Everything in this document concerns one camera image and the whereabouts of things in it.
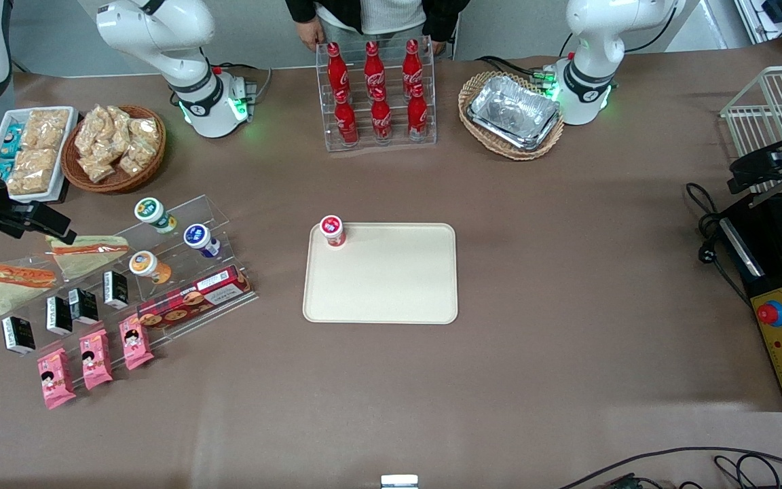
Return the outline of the person's right hand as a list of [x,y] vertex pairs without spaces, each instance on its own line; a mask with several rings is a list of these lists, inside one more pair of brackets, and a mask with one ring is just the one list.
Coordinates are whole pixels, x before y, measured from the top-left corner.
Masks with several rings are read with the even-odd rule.
[[311,52],[316,52],[320,44],[326,43],[322,22],[317,16],[306,22],[295,22],[295,30],[301,42]]

